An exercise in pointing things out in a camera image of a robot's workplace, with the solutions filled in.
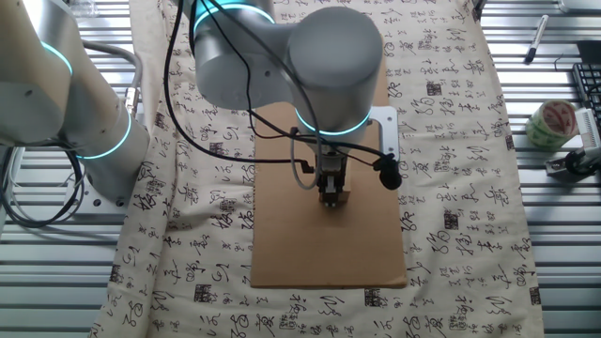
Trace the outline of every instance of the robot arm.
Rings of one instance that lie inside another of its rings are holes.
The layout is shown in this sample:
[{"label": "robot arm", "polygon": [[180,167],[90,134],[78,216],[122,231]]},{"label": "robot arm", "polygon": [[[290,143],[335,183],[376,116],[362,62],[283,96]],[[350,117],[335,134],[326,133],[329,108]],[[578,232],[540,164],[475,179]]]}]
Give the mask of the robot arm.
[{"label": "robot arm", "polygon": [[[300,133],[312,134],[316,129],[301,95],[304,91],[323,139],[358,144],[370,119],[381,122],[383,118],[393,121],[393,129],[381,130],[385,131],[381,133],[381,150],[398,153],[396,111],[372,109],[382,39],[369,18],[348,8],[324,8],[309,14],[300,23],[276,24],[271,17],[269,0],[224,3],[219,10],[209,0],[197,1],[196,11],[188,13],[193,23],[196,81],[206,100],[228,109],[249,109],[287,101],[297,108]],[[239,24],[226,18],[223,11],[252,31],[276,55],[267,53]],[[241,57],[250,68],[251,102],[246,96],[247,69]],[[273,57],[282,62],[275,62]],[[287,77],[282,63],[292,70],[298,80],[296,83]],[[313,145],[312,149],[318,153],[317,146]],[[325,155],[317,173],[320,200],[335,206],[345,184],[347,157],[330,146],[323,146],[321,153]],[[382,183],[389,189],[398,188],[398,172],[387,171],[384,178],[384,171],[380,172]]]},{"label": "robot arm", "polygon": [[[384,118],[394,128],[393,135],[383,137],[382,151],[398,153],[394,109],[372,109],[382,40],[370,19],[348,8],[324,8],[283,25],[274,22],[270,0],[224,0],[223,10],[267,44],[281,60],[275,62],[221,9],[206,1],[192,12],[190,1],[183,1],[184,12],[193,24],[196,80],[207,101],[228,109],[287,101],[297,108],[300,133],[310,134],[316,128],[304,92],[324,140],[358,144],[368,121]],[[126,201],[148,135],[88,58],[69,8],[61,0],[3,0],[0,29],[0,100],[8,102],[0,107],[1,142],[60,140],[75,149],[98,192]],[[250,65],[250,102],[247,69],[224,36]],[[325,154],[318,186],[321,199],[333,205],[344,185],[346,156],[331,146],[313,150]],[[395,189],[400,180],[385,185]]]},{"label": "robot arm", "polygon": [[94,188],[127,201],[148,134],[85,53],[61,0],[0,1],[0,140],[60,140],[76,149]]}]

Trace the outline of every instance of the brown cardboard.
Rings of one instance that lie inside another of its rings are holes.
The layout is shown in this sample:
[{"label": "brown cardboard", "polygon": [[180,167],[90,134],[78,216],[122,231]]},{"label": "brown cardboard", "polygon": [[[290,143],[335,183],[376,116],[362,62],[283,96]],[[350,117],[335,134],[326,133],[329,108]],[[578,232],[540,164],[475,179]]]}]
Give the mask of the brown cardboard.
[{"label": "brown cardboard", "polygon": [[[382,62],[375,105],[388,105]],[[296,124],[294,108],[276,103],[258,113],[285,131]],[[273,134],[257,122],[261,134]],[[362,144],[378,148],[378,125],[367,128]],[[289,157],[287,138],[256,139],[258,159]],[[351,152],[373,162],[373,155]],[[296,156],[312,165],[315,153],[296,144]],[[298,187],[290,164],[258,164],[254,177],[252,287],[366,287],[407,284],[397,191],[386,190],[378,172],[349,159],[350,195],[336,208],[318,201],[317,188]],[[313,175],[298,171],[305,183]]]}]

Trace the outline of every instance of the black keyboard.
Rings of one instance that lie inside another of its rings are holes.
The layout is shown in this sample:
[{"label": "black keyboard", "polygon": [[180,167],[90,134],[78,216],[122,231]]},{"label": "black keyboard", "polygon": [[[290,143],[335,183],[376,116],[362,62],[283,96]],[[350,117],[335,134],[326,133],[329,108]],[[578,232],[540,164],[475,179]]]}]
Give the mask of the black keyboard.
[{"label": "black keyboard", "polygon": [[583,106],[593,108],[595,117],[601,121],[601,65],[574,64],[572,74]]}]

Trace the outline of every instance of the silver table surface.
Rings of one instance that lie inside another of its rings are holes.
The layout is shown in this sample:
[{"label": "silver table surface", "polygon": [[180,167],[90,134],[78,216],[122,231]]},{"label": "silver table surface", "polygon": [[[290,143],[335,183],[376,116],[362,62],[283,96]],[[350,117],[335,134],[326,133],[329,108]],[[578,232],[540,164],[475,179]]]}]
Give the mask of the silver table surface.
[{"label": "silver table surface", "polygon": [[[131,50],[128,1],[97,3],[99,18],[80,22],[83,37]],[[547,31],[534,63],[526,66],[522,60],[542,14],[550,15]],[[547,338],[601,337],[601,181],[588,177],[562,184],[548,178],[545,160],[579,147],[579,137],[551,154],[529,146],[523,131],[544,100],[578,101],[570,84],[572,64],[580,61],[576,41],[600,39],[601,17],[566,16],[554,0],[489,0],[482,27],[514,132]],[[122,95],[132,67],[90,54]],[[66,190],[52,186],[68,174],[63,153],[28,149],[18,175],[23,188],[16,192],[34,216],[48,218],[62,206]],[[105,301],[120,227],[119,218],[106,217],[42,231],[8,222],[0,240],[0,338],[85,337]]]}]

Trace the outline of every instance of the white fabric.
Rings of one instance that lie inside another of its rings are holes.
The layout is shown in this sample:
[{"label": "white fabric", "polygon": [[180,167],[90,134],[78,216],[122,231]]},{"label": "white fabric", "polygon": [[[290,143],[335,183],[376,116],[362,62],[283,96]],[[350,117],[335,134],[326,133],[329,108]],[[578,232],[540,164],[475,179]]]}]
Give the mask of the white fabric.
[{"label": "white fabric", "polygon": [[[516,155],[470,1],[338,2],[278,1],[275,19],[344,5],[370,15],[385,36],[406,177],[407,288],[252,289],[254,167],[188,146],[162,102],[90,336],[543,337]],[[162,94],[157,74],[175,12],[169,0],[131,1],[145,104]],[[179,31],[170,86],[182,125],[203,146],[252,157],[248,116],[201,99],[186,24]]]}]

